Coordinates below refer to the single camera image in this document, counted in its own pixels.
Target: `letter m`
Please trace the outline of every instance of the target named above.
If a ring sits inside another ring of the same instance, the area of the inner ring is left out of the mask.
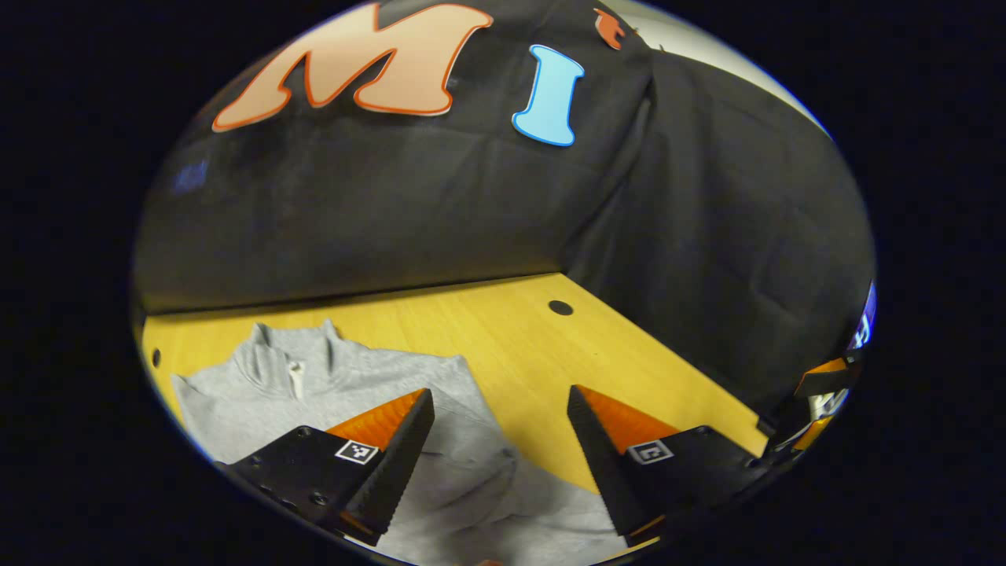
[[[377,28],[376,3],[353,9],[295,39],[252,79],[237,100],[213,121],[223,132],[279,113],[292,96],[284,85],[302,58],[308,101],[321,108],[380,58],[391,53],[376,78],[353,97],[373,112],[438,116],[451,109],[447,79],[465,42],[492,25],[485,12],[439,4],[384,29]]]

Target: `black cloth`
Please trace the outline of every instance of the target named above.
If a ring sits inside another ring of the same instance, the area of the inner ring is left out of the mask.
[[[380,25],[434,4],[387,2]],[[445,115],[357,107],[383,60],[320,109],[302,63],[282,112],[223,133],[213,118],[273,55],[215,96],[148,197],[134,267],[146,312],[561,270],[762,413],[840,353],[875,266],[824,132],[739,77],[649,49],[625,22],[612,49],[600,3],[475,6],[494,23],[458,56]],[[584,67],[572,146],[511,125],[535,43]]]

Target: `gray fabric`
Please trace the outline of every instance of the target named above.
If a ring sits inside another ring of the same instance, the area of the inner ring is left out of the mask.
[[[256,325],[226,363],[172,376],[193,440],[232,463],[298,425],[328,429],[421,388],[436,421],[374,550],[426,565],[582,566],[626,548],[599,496],[524,460],[464,358],[371,350],[317,329]]]

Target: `yellow table surface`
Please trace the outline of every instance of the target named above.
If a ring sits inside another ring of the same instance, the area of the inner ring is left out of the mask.
[[[573,314],[553,313],[563,302]],[[143,351],[168,408],[181,420],[172,374],[226,362],[262,323],[319,327],[373,349],[468,361],[504,433],[525,457],[584,490],[598,488],[566,417],[581,384],[680,430],[709,425],[760,455],[758,415],[654,338],[561,273],[363,296],[304,306],[148,318]],[[361,407],[360,411],[370,407]]]

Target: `blue letter i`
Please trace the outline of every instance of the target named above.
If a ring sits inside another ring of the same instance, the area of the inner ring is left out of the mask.
[[[538,70],[527,110],[513,115],[513,127],[540,142],[572,145],[575,136],[569,128],[569,108],[583,67],[551,47],[531,45],[530,51],[538,59]]]

